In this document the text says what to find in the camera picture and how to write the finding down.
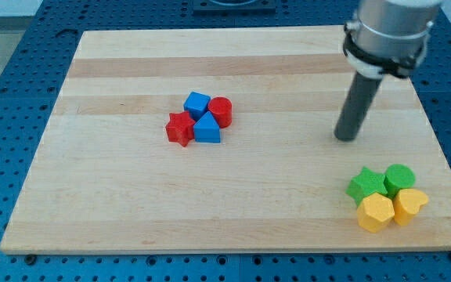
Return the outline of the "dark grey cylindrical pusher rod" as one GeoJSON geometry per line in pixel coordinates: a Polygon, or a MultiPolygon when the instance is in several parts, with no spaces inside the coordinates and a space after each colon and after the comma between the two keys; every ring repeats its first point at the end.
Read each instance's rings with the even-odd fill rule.
{"type": "Polygon", "coordinates": [[[359,72],[355,73],[334,128],[334,136],[337,139],[350,142],[357,137],[381,82],[381,79],[372,79],[359,72]]]}

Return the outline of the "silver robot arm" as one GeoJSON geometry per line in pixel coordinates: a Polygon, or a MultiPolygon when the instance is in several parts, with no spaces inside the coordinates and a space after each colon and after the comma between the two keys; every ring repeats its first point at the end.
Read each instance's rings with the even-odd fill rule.
{"type": "Polygon", "coordinates": [[[362,0],[345,23],[343,53],[355,68],[334,128],[341,141],[354,140],[384,77],[409,78],[428,52],[429,34],[441,0],[362,0]]]}

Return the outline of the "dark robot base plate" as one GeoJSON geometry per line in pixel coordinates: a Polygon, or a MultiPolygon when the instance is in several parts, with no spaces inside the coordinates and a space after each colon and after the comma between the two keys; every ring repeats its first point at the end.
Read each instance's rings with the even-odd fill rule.
{"type": "Polygon", "coordinates": [[[276,0],[192,0],[194,14],[276,11],[276,0]]]}

